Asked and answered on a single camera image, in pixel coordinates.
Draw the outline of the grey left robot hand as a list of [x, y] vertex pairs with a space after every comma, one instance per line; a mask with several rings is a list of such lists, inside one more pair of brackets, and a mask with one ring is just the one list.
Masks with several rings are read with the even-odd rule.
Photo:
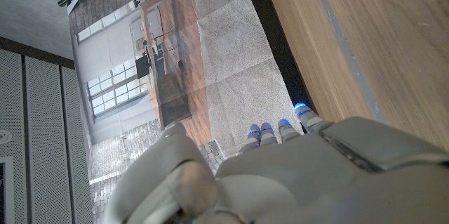
[[212, 171], [184, 125], [121, 176], [106, 223], [447, 223], [448, 152], [385, 124], [320, 118], [253, 124]]

